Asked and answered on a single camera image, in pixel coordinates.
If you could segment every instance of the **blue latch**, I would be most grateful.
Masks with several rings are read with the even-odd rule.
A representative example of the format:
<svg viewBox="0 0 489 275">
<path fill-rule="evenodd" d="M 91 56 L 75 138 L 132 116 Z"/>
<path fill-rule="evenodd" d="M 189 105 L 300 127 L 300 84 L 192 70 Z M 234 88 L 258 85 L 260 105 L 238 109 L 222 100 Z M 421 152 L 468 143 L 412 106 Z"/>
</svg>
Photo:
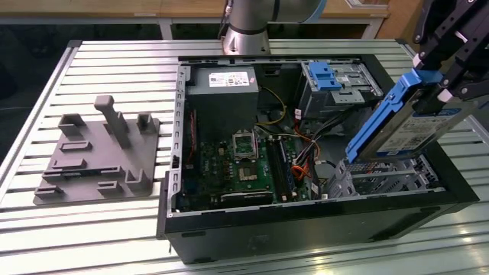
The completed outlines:
<svg viewBox="0 0 489 275">
<path fill-rule="evenodd" d="M 340 90 L 342 88 L 341 84 L 336 81 L 333 69 L 326 62 L 310 62 L 309 72 L 320 91 Z"/>
</svg>

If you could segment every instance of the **dark floor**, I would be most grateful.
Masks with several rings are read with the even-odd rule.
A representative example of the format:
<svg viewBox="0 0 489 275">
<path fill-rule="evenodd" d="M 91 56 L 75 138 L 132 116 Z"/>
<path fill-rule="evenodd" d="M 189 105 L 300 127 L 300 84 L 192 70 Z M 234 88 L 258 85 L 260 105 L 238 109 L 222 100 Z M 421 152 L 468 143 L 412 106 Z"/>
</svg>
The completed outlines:
<svg viewBox="0 0 489 275">
<path fill-rule="evenodd" d="M 159 39 L 161 36 L 156 25 L 0 26 L 0 162 L 68 41 Z M 13 90 L 12 82 L 17 89 L 4 98 Z"/>
</svg>

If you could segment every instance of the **open computer tower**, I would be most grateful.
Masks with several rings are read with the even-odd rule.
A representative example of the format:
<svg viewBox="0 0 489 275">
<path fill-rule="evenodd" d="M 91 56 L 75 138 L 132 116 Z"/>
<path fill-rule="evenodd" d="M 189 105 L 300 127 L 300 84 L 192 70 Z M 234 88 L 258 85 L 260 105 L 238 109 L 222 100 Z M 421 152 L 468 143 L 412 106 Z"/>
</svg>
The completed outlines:
<svg viewBox="0 0 489 275">
<path fill-rule="evenodd" d="M 398 238 L 478 201 L 436 142 L 345 159 L 392 86 L 373 55 L 180 59 L 157 238 L 186 264 Z"/>
</svg>

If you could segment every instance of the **yellow cable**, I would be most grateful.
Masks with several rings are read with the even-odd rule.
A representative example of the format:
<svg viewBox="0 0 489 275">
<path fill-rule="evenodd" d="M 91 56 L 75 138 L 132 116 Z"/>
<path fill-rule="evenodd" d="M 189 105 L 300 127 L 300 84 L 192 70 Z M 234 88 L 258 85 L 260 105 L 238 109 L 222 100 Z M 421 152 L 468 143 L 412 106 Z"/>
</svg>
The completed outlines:
<svg viewBox="0 0 489 275">
<path fill-rule="evenodd" d="M 268 122 L 258 122 L 257 125 L 272 125 L 274 123 L 278 123 L 282 121 L 282 119 L 285 118 L 285 109 L 286 109 L 286 106 L 284 104 L 284 101 L 282 99 L 278 97 L 278 95 L 270 90 L 268 89 L 266 87 L 261 87 L 262 89 L 265 89 L 268 92 L 270 92 L 270 94 L 278 99 L 281 105 L 282 105 L 282 116 L 280 117 L 280 119 L 277 120 L 273 120 L 273 121 L 268 121 Z"/>
</svg>

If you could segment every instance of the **hard drive label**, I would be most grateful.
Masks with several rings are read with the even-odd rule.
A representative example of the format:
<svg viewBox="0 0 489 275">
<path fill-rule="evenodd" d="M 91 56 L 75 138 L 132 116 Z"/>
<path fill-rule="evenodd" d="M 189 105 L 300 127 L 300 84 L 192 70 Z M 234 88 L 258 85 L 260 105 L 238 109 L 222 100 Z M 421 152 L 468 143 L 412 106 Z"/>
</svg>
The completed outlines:
<svg viewBox="0 0 489 275">
<path fill-rule="evenodd" d="M 396 133 L 377 150 L 378 156 L 408 154 L 429 139 L 449 120 L 458 114 L 460 108 L 441 110 L 438 115 L 417 115 L 405 120 Z"/>
</svg>

